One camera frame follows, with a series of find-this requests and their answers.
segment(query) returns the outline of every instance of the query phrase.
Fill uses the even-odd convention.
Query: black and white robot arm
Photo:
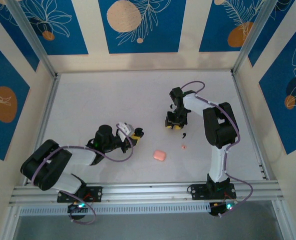
[[[58,143],[49,139],[23,163],[21,173],[43,191],[53,188],[84,199],[89,194],[89,189],[93,189],[93,187],[87,187],[83,180],[74,175],[70,171],[73,169],[72,166],[96,165],[104,158],[102,154],[104,155],[117,148],[125,153],[131,148],[131,144],[135,146],[144,134],[142,128],[133,129],[130,124],[122,122],[118,124],[118,128],[116,135],[113,135],[112,128],[109,125],[100,126],[95,137],[89,140],[86,145],[89,150],[84,150],[84,147],[78,146],[60,149]],[[45,163],[44,159],[51,154],[53,155]],[[65,195],[60,199],[58,198],[58,202],[61,200],[67,203],[74,202],[74,199]]]
[[[201,101],[196,98],[194,91],[183,92],[180,87],[172,89],[170,97],[176,109],[167,113],[166,127],[171,129],[181,129],[188,124],[187,115],[191,111],[202,116],[204,119],[205,134],[211,144],[211,167],[207,176],[206,187],[202,186],[205,198],[202,199],[221,199],[225,192],[230,192],[233,187],[230,179],[225,177],[224,155],[227,147],[236,140],[237,133],[226,116],[208,101]],[[229,103],[217,104],[234,121],[235,117]]]

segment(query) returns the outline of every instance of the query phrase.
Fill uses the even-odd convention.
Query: white table surface
[[[98,127],[126,122],[143,128],[144,136],[126,162],[108,159],[95,166],[71,167],[75,175],[88,183],[155,183],[206,181],[210,169],[211,147],[204,134],[202,117],[188,114],[188,125],[181,130],[165,128],[172,88],[202,80],[206,88],[199,93],[210,101],[229,102],[232,106],[241,142],[231,148],[227,170],[243,180],[261,180],[258,160],[250,139],[240,102],[227,71],[122,71],[65,73],[61,76],[44,141],[53,139],[60,145],[85,145],[94,138]],[[186,90],[197,90],[194,83]],[[167,153],[166,160],[155,160],[153,152]],[[123,159],[120,149],[107,155]]]

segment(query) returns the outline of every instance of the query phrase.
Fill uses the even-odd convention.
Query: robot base
[[[237,197],[232,183],[214,192],[208,190],[207,184],[192,184],[189,193],[192,195],[192,200],[222,200],[226,195],[232,199]]]
[[[86,186],[84,189],[85,195],[83,201],[86,203],[100,203],[102,197],[101,186]],[[59,192],[57,202],[58,203],[74,203],[76,200],[69,195]]]

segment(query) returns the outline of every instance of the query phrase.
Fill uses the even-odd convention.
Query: orange circle
[[[252,25],[253,22],[245,22],[242,25],[237,26],[234,30],[232,30],[228,37],[229,46],[233,48],[242,47],[244,41],[246,40],[246,37],[248,36],[252,28]]]
[[[214,0],[214,4],[216,5],[221,5],[221,4],[224,4],[226,0]]]
[[[10,98],[7,103],[0,102],[0,121],[10,123],[14,120],[18,110],[18,101],[16,94],[7,86],[0,86],[0,97],[4,100]]]
[[[54,40],[54,34],[50,31],[44,31],[42,33],[42,36],[44,37],[45,40],[48,41],[53,41]]]
[[[296,104],[296,100],[294,99],[294,96],[289,95],[284,100],[284,105],[289,110],[293,109],[295,104]]]
[[[139,43],[139,44],[143,43],[143,39],[142,38],[138,38],[137,39],[137,43]]]
[[[132,2],[118,0],[108,9],[107,20],[114,31],[127,33],[136,29],[142,19],[139,9]]]

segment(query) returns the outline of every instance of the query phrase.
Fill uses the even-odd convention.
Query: small orange object
[[[166,159],[167,154],[164,151],[156,150],[153,153],[153,158],[159,161],[164,161]]]

